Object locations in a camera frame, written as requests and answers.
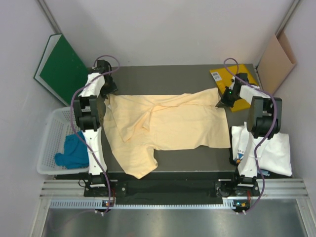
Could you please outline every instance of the white laundry basket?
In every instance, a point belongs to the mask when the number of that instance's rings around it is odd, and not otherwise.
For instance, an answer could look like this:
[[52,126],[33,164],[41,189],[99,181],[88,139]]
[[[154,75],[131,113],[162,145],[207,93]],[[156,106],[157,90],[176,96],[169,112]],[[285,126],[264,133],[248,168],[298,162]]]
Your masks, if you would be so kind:
[[[74,115],[73,121],[76,130],[79,131]],[[38,173],[49,175],[77,174],[89,170],[89,167],[67,169],[64,166],[56,165],[55,154],[64,152],[66,136],[71,134],[73,134],[73,130],[70,126],[70,107],[53,111],[48,119],[39,152]]]

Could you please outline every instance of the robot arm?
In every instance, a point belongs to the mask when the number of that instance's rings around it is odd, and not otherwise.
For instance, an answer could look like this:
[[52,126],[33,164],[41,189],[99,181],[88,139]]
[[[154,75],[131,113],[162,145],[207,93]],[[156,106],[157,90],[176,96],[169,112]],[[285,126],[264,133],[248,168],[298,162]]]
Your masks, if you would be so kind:
[[[110,68],[110,64],[105,60],[98,60],[97,67],[90,69],[88,74],[86,85],[89,84],[89,86],[85,88],[74,101],[76,124],[80,130],[82,130],[86,143],[92,148],[98,162],[105,171],[107,171],[107,166],[104,162],[102,152],[102,125],[100,124],[99,113],[97,110],[97,98],[99,95],[106,97],[107,94],[117,91],[117,87],[111,76],[100,76],[102,73],[108,72]],[[106,181],[103,175],[103,170],[98,165],[89,149],[88,157],[89,187],[105,187]]]
[[[240,73],[236,76],[240,77],[245,82],[248,82],[246,73]],[[233,77],[231,86],[226,87],[222,99],[217,104],[217,107],[233,107],[236,100],[244,99],[251,105],[247,119],[249,139],[243,159],[237,167],[234,180],[228,185],[222,185],[222,188],[226,190],[235,190],[237,193],[242,193],[243,190],[254,191],[254,188],[257,186],[257,165],[254,156],[254,149],[268,133],[273,123],[274,108],[271,98],[268,95],[256,90],[257,88],[257,86],[250,87],[248,85],[244,85],[242,82]],[[282,100],[280,98],[274,99],[277,105],[276,123],[272,132],[268,136],[268,139],[272,139],[273,135],[278,133],[281,127]],[[257,158],[260,158],[266,144],[267,142],[264,142],[258,148]]]

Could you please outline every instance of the yellow box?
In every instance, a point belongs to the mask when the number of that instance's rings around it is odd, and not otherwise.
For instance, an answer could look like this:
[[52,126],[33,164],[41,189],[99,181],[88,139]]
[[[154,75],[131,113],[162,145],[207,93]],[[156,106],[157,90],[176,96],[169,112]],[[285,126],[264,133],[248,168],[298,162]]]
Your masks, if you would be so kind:
[[[237,66],[230,66],[228,67],[229,70],[231,70],[233,73],[236,73],[237,71]],[[210,70],[211,75],[213,76],[218,89],[220,92],[223,94],[226,86],[230,86],[232,84],[232,75],[227,72],[225,68],[219,68],[219,69],[214,69]],[[244,64],[239,65],[239,73],[247,73],[248,74],[248,80],[250,84],[255,84],[258,85],[256,80],[252,77],[248,69]],[[239,110],[244,110],[244,109],[249,109],[250,105],[248,104],[247,101],[240,99],[235,101],[234,107],[230,108],[232,112],[239,111]]]

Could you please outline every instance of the garment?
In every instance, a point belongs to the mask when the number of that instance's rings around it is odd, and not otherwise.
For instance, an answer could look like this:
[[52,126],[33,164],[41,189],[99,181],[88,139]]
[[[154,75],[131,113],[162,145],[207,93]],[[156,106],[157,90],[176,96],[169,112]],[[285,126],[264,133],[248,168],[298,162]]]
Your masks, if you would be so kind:
[[[247,125],[232,126],[232,150],[233,159],[242,160],[248,144],[249,132]],[[277,174],[286,176],[292,175],[290,160],[290,141],[288,134],[277,133],[270,140],[264,141],[258,151],[259,167]],[[254,158],[254,151],[250,152],[250,157]]]
[[[78,135],[84,139],[83,133],[80,131]],[[55,155],[56,165],[65,166],[67,169],[75,169],[89,166],[88,150],[84,143],[73,134],[66,136],[64,144],[64,153]]]
[[155,150],[229,148],[218,89],[182,95],[110,95],[104,130],[125,173],[140,179],[157,167]]

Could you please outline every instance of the green binder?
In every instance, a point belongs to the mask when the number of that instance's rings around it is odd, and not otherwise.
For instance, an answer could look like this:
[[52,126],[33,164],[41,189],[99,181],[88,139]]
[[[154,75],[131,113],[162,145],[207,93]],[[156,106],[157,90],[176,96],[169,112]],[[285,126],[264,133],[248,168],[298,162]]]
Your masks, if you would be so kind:
[[34,75],[39,83],[65,105],[87,82],[88,69],[62,34],[48,39]]

